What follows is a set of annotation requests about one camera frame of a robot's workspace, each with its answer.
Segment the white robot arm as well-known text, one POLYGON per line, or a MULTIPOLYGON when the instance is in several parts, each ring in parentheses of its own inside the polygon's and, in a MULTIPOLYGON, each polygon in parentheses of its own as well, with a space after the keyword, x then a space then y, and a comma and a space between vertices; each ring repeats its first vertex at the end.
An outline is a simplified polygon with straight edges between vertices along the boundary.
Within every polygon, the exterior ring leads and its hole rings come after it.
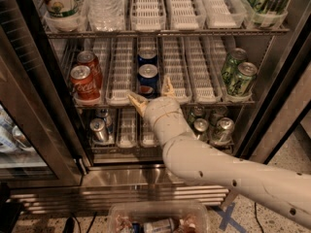
POLYGON ((190 183, 221 185, 311 228, 310 175, 240 159, 197 140, 168 76, 156 99, 132 91, 127 96, 151 126, 162 148, 164 165, 176 177, 190 183))

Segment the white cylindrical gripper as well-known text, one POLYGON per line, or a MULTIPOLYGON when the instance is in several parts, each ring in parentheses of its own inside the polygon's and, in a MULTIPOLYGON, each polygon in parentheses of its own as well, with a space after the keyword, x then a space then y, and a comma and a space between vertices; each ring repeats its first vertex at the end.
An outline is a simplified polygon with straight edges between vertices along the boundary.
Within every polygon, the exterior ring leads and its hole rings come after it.
POLYGON ((163 78, 161 95, 162 97, 149 103, 147 98, 137 93, 127 93, 130 103, 151 126, 161 146, 180 135, 193 138, 194 133, 184 118, 179 102, 175 99, 175 90, 168 75, 163 78))

